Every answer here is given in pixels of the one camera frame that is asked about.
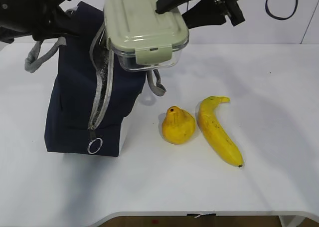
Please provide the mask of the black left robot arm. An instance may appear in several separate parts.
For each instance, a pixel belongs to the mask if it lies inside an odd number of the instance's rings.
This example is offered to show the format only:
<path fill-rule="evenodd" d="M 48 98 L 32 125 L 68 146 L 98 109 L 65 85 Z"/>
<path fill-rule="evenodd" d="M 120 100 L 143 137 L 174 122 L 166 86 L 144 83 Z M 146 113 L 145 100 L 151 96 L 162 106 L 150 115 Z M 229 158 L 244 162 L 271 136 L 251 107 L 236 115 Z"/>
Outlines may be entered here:
<path fill-rule="evenodd" d="M 60 7 L 64 1 L 0 0 L 1 42 L 11 44 L 24 36 L 41 41 L 68 34 L 78 35 L 76 24 Z"/>

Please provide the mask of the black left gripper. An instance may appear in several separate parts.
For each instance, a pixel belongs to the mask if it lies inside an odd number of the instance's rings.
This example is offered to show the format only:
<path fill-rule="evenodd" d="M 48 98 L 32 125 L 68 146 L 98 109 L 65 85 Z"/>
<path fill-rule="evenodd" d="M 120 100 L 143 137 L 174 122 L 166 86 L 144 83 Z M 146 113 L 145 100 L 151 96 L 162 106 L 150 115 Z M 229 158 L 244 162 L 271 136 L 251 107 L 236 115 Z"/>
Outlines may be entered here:
<path fill-rule="evenodd" d="M 0 0 L 0 40 L 32 36 L 41 41 L 74 35 L 75 21 L 60 7 L 64 1 Z"/>

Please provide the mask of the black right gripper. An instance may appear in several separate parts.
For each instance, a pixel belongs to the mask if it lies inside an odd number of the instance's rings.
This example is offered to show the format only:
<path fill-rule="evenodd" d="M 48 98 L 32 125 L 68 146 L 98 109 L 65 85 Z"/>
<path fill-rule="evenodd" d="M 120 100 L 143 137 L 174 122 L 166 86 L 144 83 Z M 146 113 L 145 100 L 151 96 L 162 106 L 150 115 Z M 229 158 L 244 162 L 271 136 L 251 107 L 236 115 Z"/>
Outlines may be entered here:
<path fill-rule="evenodd" d="M 190 0 L 157 0 L 156 12 L 163 14 L 188 1 Z M 238 1 L 201 0 L 185 12 L 182 17 L 188 29 L 209 25 L 223 25 L 226 23 L 226 17 L 229 18 L 233 26 L 237 26 L 245 21 Z"/>

